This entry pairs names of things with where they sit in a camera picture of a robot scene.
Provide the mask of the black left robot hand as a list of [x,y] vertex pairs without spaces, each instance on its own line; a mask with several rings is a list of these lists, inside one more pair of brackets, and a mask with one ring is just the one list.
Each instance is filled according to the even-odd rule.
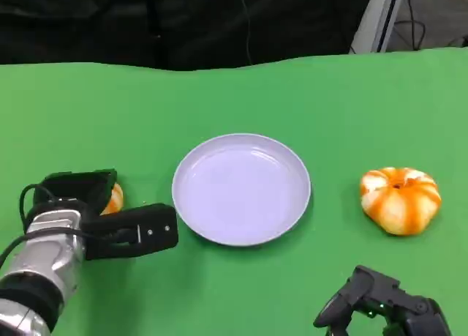
[[52,173],[39,185],[57,198],[79,200],[97,215],[120,212],[124,207],[124,192],[114,169]]

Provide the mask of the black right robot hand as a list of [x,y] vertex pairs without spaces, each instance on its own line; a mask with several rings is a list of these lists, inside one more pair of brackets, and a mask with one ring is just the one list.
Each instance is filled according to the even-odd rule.
[[451,335],[439,304],[431,298],[408,294],[400,281],[365,266],[357,266],[314,320],[326,335],[347,335],[353,313],[382,316],[383,335]]

